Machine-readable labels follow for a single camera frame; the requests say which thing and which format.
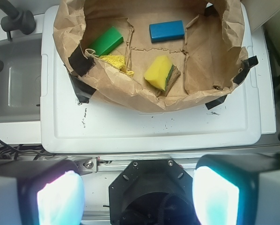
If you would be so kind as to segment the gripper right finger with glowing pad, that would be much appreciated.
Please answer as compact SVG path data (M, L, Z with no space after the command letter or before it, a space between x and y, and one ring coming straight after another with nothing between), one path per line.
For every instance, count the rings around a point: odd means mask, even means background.
M280 153L203 155L192 197L203 225L280 225Z

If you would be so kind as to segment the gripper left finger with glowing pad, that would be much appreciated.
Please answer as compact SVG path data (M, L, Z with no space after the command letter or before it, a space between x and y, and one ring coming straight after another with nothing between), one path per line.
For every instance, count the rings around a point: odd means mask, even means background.
M71 160L0 160L0 225L79 225L85 190Z

